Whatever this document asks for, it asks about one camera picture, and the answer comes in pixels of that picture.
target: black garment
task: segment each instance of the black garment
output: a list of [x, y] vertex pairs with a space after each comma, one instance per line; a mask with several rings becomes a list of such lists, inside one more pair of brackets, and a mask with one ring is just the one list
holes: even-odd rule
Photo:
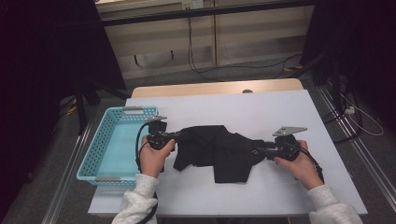
[[179, 171], [190, 164], [213, 166], [216, 183], [245, 183], [251, 167], [264, 159], [253, 153], [255, 147], [265, 147], [263, 140], [229, 133], [222, 125], [190, 127], [181, 132], [187, 136], [177, 142], [174, 168]]

